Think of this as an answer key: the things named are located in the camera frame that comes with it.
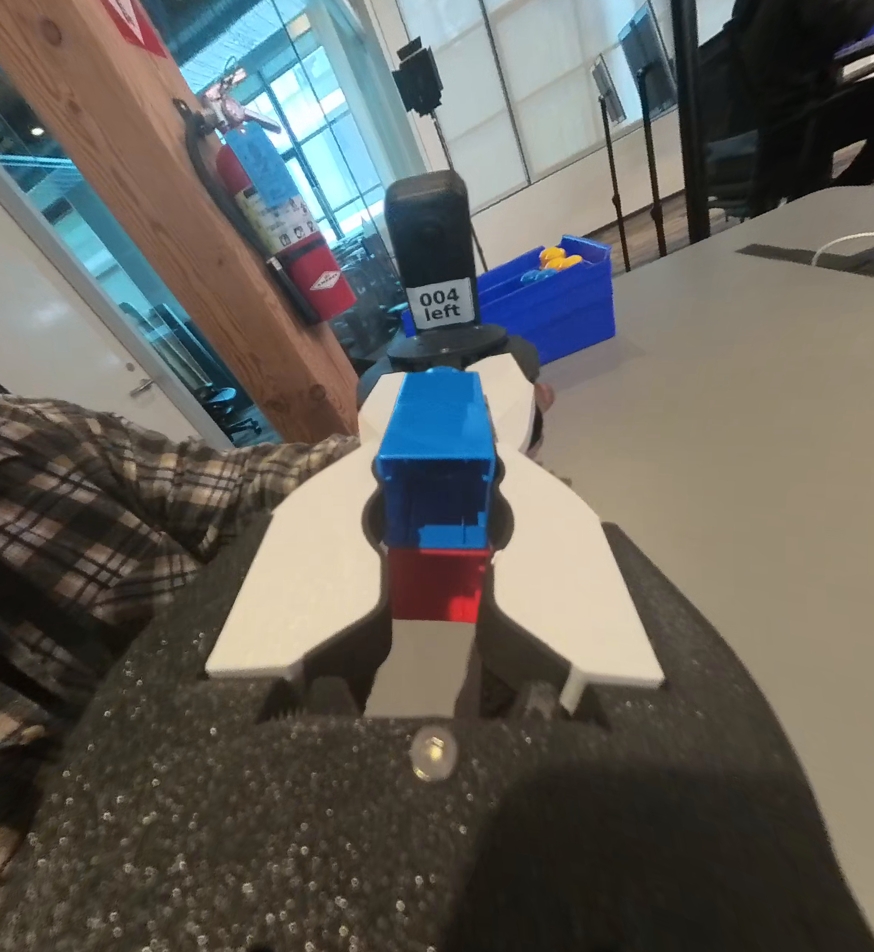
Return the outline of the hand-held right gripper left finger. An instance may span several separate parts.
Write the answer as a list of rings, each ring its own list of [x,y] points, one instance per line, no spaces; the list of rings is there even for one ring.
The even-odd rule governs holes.
[[[374,679],[392,647],[383,554],[367,526],[376,451],[357,447],[275,508],[209,679]]]

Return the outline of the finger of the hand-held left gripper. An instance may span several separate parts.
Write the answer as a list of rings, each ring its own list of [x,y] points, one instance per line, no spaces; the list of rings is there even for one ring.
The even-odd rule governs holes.
[[[511,355],[478,361],[483,394],[495,442],[526,455],[533,444],[536,419],[535,386]]]
[[[406,376],[404,372],[384,374],[373,385],[358,414],[363,446],[380,446]]]

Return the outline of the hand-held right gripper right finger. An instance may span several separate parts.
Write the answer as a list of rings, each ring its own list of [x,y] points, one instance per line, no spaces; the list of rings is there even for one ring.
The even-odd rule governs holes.
[[[597,687],[654,691],[666,676],[598,515],[573,489],[501,446],[512,530],[491,560],[480,657],[510,689],[545,682],[573,715]]]

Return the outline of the blue two-stud mega block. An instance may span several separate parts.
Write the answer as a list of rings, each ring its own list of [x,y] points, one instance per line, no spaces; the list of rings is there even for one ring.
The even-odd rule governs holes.
[[[408,374],[374,460],[384,543],[420,550],[488,548],[496,463],[479,375],[450,367]]]

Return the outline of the blue plastic bin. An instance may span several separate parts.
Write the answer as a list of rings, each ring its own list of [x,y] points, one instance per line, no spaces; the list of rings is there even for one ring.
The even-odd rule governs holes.
[[[538,247],[502,266],[477,275],[478,300],[485,323],[498,324],[529,341],[541,366],[583,351],[616,333],[611,249],[565,235],[556,245],[585,262],[537,285],[523,287],[521,275],[538,265]],[[410,330],[408,309],[402,320]]]

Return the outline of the red one-stud mega block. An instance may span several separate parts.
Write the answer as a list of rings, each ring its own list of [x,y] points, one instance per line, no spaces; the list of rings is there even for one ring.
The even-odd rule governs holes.
[[[490,549],[392,547],[386,560],[394,621],[477,622]]]

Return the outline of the person's left forearm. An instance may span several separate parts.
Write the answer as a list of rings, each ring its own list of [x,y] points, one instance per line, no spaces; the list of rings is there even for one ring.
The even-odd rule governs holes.
[[[359,445],[334,435],[220,450],[0,395],[0,561],[75,617],[136,627],[247,522]]]

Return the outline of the pile of assorted blocks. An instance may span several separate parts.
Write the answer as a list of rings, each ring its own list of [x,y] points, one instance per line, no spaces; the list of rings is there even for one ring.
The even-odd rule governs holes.
[[[521,275],[520,284],[523,287],[537,285],[584,262],[585,258],[582,255],[570,255],[562,246],[546,247],[540,252],[537,267],[527,269]]]

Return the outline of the red fire extinguisher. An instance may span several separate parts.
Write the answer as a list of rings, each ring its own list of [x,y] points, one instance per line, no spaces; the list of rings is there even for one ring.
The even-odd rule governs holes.
[[[299,322],[317,327],[353,307],[356,296],[274,142],[281,123],[242,105],[228,89],[219,84],[198,109],[173,99],[188,160]]]

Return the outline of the black light panel on stand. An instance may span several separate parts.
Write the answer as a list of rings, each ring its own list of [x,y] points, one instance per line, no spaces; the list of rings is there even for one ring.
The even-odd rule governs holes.
[[[420,36],[397,50],[398,66],[391,72],[407,114],[428,118],[434,127],[447,167],[455,172],[454,161],[437,117],[442,105],[443,81],[434,54]]]

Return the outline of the black screen on thin stand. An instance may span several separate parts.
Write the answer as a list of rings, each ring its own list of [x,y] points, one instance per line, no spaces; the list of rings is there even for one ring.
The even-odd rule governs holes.
[[[598,102],[602,118],[603,133],[607,161],[610,171],[611,203],[615,213],[615,220],[619,234],[619,244],[624,262],[624,271],[631,272],[631,261],[625,231],[624,213],[622,209],[621,193],[617,173],[617,165],[613,149],[612,126],[625,119],[621,100],[610,75],[610,69],[605,55],[601,54],[591,70],[591,75],[598,92]]]
[[[620,31],[619,43],[632,74],[641,108],[651,203],[660,257],[668,255],[664,209],[657,170],[653,122],[677,105],[671,61],[651,2],[645,2]]]

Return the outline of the black floor stand pole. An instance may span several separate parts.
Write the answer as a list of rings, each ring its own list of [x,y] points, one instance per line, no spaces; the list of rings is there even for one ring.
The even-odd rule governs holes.
[[[705,141],[700,99],[700,44],[695,1],[671,1],[670,16],[690,244],[710,236]]]

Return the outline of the red warning sign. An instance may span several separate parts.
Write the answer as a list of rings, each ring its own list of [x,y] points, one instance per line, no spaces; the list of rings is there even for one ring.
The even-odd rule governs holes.
[[[110,19],[127,43],[159,58],[169,50],[138,1],[101,1]]]

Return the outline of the wooden post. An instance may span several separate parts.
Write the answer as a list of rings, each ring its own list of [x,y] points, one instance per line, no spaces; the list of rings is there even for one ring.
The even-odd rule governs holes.
[[[127,41],[104,2],[0,1],[0,66],[278,434],[357,434],[332,330],[303,322],[193,169],[176,102],[198,102],[169,54]]]

